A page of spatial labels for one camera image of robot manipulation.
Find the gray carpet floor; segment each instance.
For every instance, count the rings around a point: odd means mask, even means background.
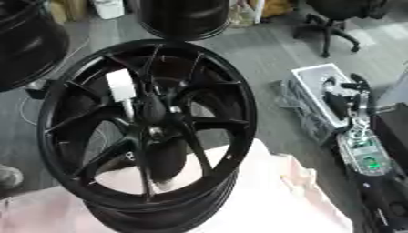
[[[299,119],[276,104],[277,81],[291,75],[293,68],[335,63],[345,74],[358,73],[371,84],[384,89],[398,80],[408,61],[408,3],[398,2],[382,20],[353,19],[347,30],[362,43],[358,54],[351,45],[333,38],[331,57],[319,56],[321,35],[294,40],[291,32],[301,23],[304,12],[276,17],[271,23],[249,28],[228,29],[222,35],[195,42],[227,58],[248,79],[259,109],[260,138],[272,153],[297,157],[305,167],[318,170],[319,183],[347,215],[358,218],[352,194],[330,154],[302,131]],[[133,15],[115,20],[91,17],[84,22],[68,23],[71,52],[67,61],[50,74],[57,79],[78,59],[98,49],[120,42],[154,37],[141,28]],[[20,168],[26,176],[20,192],[56,185],[44,169],[37,149],[36,128],[19,114],[26,93],[15,90],[0,94],[0,163]],[[36,121],[40,101],[29,100],[25,114]]]

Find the green light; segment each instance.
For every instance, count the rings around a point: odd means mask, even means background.
[[[367,157],[364,159],[364,163],[365,165],[369,168],[369,169],[376,169],[376,168],[380,168],[381,165],[377,162],[377,160],[375,160],[375,158],[373,157]]]

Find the person's foot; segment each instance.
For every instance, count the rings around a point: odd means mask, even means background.
[[[11,190],[19,187],[24,180],[23,173],[14,168],[0,165],[0,190]]]

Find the black alloy wheel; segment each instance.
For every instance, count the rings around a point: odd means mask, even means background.
[[[119,69],[129,71],[137,91],[132,120],[114,102],[105,79]],[[193,113],[194,105],[210,115]],[[102,122],[111,123],[120,137],[86,159]],[[98,51],[70,68],[46,97],[38,140],[47,169],[102,223],[119,232],[172,233],[196,227],[224,204],[256,125],[254,96],[228,61],[184,42],[139,40]],[[198,137],[211,129],[225,130],[229,141],[215,165]],[[199,178],[155,191],[156,184],[179,175],[189,151],[198,161]],[[138,169],[140,184],[128,185],[139,185],[140,193],[98,182],[101,173],[124,167]]]

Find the wheel spoke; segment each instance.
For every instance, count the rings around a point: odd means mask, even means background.
[[[180,123],[179,129],[183,134],[184,139],[189,144],[189,147],[196,155],[202,169],[203,177],[208,176],[211,173],[211,164],[209,163],[209,159],[206,156],[204,151],[204,147],[201,145],[199,138],[196,135],[196,131],[193,127],[189,127],[187,123]]]
[[[103,108],[104,108],[104,106],[99,105],[99,106],[96,106],[94,108],[89,109],[88,111],[86,111],[84,113],[78,114],[76,116],[72,116],[72,117],[70,117],[70,118],[56,124],[55,126],[50,127],[48,130],[46,130],[46,133],[52,133],[52,132],[55,132],[55,131],[57,131],[57,130],[59,130],[61,128],[64,128],[64,127],[71,127],[74,124],[77,124],[77,123],[79,123],[79,122],[81,122],[81,121],[83,121],[85,119],[88,119],[90,117],[94,117]]]
[[[185,83],[189,84],[193,82],[197,76],[202,74],[203,66],[201,65],[201,62],[203,60],[203,57],[204,55],[202,53],[199,53],[197,55],[197,58],[194,61],[193,67],[191,68],[191,71],[189,72],[189,76],[184,80]]]
[[[234,132],[239,131],[247,127],[248,121],[236,120],[236,119],[224,119],[218,117],[206,117],[206,116],[193,116],[193,126],[196,130],[206,129],[227,129]]]
[[[114,56],[114,55],[107,55],[107,56],[105,56],[105,58],[110,60],[110,61],[113,61],[113,62],[115,62],[115,63],[117,63],[117,64],[119,64],[121,66],[123,66],[124,68],[128,69],[130,72],[134,73],[135,75],[137,75],[137,76],[139,75],[138,68],[133,66],[129,62],[127,62],[125,60],[122,60],[119,57]]]
[[[143,65],[142,69],[140,70],[140,78],[143,79],[145,82],[151,83],[152,77],[150,75],[151,71],[151,66],[153,65],[153,62],[155,61],[157,55],[158,55],[158,50],[162,47],[162,45],[157,45],[155,46],[155,50],[151,57],[148,59],[148,61]]]
[[[127,133],[128,128],[130,127],[130,123],[120,116],[110,117],[107,121],[113,123],[123,135]]]
[[[153,196],[153,188],[151,186],[151,175],[150,175],[150,169],[148,168],[148,160],[146,158],[146,142],[144,142],[144,137],[141,137],[141,140],[139,139],[133,139],[133,153],[135,154],[135,158],[138,168],[140,170],[140,175],[142,178],[142,185],[143,185],[143,194],[145,196],[146,201],[149,201]]]
[[[89,184],[95,180],[95,175],[102,166],[117,156],[127,153],[129,151],[128,145],[128,139],[122,138],[118,140],[74,172],[73,177],[79,177],[82,182]]]
[[[86,86],[82,86],[78,83],[75,83],[73,81],[68,81],[66,82],[66,86],[68,88],[73,88],[77,92],[81,93],[84,96],[87,96],[88,98],[92,99],[93,101],[100,103],[102,101],[102,97],[97,94],[95,91],[87,88]]]
[[[203,90],[212,90],[214,88],[222,89],[222,91],[228,91],[231,88],[237,88],[241,85],[242,83],[240,81],[230,81],[230,82],[213,82],[213,83],[197,83],[191,86],[187,86],[183,89],[181,89],[178,92],[177,99],[180,100],[184,98],[185,96],[188,96],[191,93],[194,92],[199,92]]]

